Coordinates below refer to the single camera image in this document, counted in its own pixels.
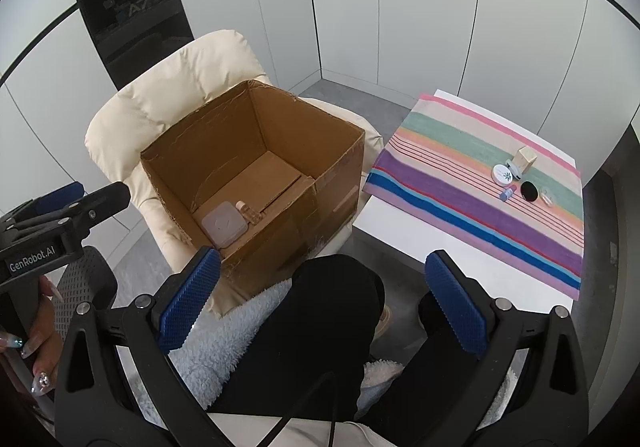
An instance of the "clear plastic container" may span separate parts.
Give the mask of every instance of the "clear plastic container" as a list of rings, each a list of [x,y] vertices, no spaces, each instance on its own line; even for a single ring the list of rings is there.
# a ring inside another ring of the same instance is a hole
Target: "clear plastic container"
[[[260,223],[260,220],[262,219],[262,214],[260,214],[260,212],[256,212],[255,210],[253,210],[249,205],[247,205],[243,201],[239,201],[236,204],[236,208],[240,211],[240,214],[242,214],[242,217],[248,223],[253,223],[254,225],[257,225],[258,223]]]
[[[540,189],[540,197],[542,198],[542,201],[545,202],[545,205],[547,207],[554,206],[554,196],[553,194],[551,194],[551,191],[547,187],[543,187],[542,189]]]
[[[202,218],[202,227],[219,249],[226,249],[249,228],[242,214],[230,203],[223,202]]]

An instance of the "metal bolt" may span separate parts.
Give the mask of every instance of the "metal bolt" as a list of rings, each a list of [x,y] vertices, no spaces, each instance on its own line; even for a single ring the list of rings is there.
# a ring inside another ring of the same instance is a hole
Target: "metal bolt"
[[[569,316],[569,310],[564,306],[556,306],[554,308],[556,315],[561,319],[566,319]]]
[[[87,301],[81,302],[78,306],[76,306],[76,313],[78,315],[84,315],[89,311],[90,308],[91,305]]]
[[[136,300],[133,301],[133,304],[136,305],[136,308],[146,308],[151,304],[151,296],[149,294],[143,293],[142,295],[138,295]]]
[[[498,310],[502,310],[504,312],[513,308],[513,304],[511,304],[511,301],[509,299],[505,299],[504,297],[498,297],[498,299],[495,300],[495,306],[498,308]]]

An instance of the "person's leg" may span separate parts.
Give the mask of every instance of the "person's leg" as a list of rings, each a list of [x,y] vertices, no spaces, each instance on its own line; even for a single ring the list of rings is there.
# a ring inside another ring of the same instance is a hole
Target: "person's leg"
[[[352,257],[305,261],[207,412],[283,416],[333,371],[337,419],[353,419],[384,297],[380,278]],[[331,420],[333,398],[325,383],[296,416]]]
[[[428,338],[359,422],[398,447],[416,445],[467,387],[478,360],[460,347],[433,294],[418,305]]]

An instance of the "striped cloth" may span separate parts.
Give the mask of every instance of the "striped cloth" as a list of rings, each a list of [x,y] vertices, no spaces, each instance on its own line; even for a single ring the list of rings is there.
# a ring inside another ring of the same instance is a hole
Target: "striped cloth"
[[[518,149],[538,159],[523,178],[554,201],[507,201],[491,177]],[[582,184],[573,165],[450,100],[420,97],[369,173],[364,191],[578,299],[584,247]]]

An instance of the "cardboard box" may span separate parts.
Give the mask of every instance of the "cardboard box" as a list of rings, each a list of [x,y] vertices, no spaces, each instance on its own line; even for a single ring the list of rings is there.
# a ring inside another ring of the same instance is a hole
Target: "cardboard box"
[[[245,299],[290,277],[354,214],[364,131],[256,80],[169,128],[140,155],[159,199],[196,248],[223,201],[262,214],[220,250],[222,275]]]

